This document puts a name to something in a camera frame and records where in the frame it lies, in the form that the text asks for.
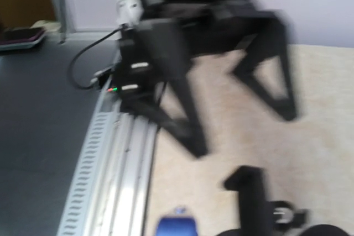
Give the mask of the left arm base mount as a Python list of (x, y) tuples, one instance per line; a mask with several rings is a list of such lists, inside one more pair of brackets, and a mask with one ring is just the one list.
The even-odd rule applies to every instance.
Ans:
[(120, 111), (137, 114), (131, 107), (131, 100), (159, 107), (166, 87), (162, 71), (153, 62), (136, 29), (124, 25), (120, 34), (120, 59), (113, 67), (111, 82), (121, 100)]

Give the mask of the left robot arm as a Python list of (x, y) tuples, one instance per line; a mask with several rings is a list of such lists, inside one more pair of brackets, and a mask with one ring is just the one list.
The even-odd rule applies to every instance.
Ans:
[(232, 74), (285, 121), (298, 116), (287, 28), (251, 0), (139, 0), (120, 28), (113, 89), (127, 111), (164, 128), (200, 158), (209, 150), (187, 74), (197, 56), (245, 52)]

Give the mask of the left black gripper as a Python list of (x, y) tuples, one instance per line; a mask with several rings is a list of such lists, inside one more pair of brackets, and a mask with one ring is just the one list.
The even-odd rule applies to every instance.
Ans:
[[(252, 0), (146, 0), (138, 40), (155, 60), (244, 50), (232, 74), (284, 121), (298, 117), (286, 25)], [(156, 103), (138, 100), (138, 113), (164, 128), (191, 155), (207, 155), (207, 142), (182, 67), (153, 66), (148, 80), (170, 85), (185, 117), (172, 119)]]

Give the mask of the blue phone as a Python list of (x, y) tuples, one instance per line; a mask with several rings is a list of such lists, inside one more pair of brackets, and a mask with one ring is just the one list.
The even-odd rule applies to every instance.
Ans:
[(162, 217), (155, 230), (155, 236), (198, 236), (196, 220), (193, 217)]

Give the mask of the black round-base stand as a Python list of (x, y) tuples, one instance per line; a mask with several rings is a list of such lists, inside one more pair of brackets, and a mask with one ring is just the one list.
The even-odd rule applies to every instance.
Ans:
[(308, 221), (308, 210), (297, 209), (289, 201), (270, 201), (265, 170), (242, 165), (224, 180), (225, 190), (237, 192), (240, 227), (220, 235), (286, 235)]

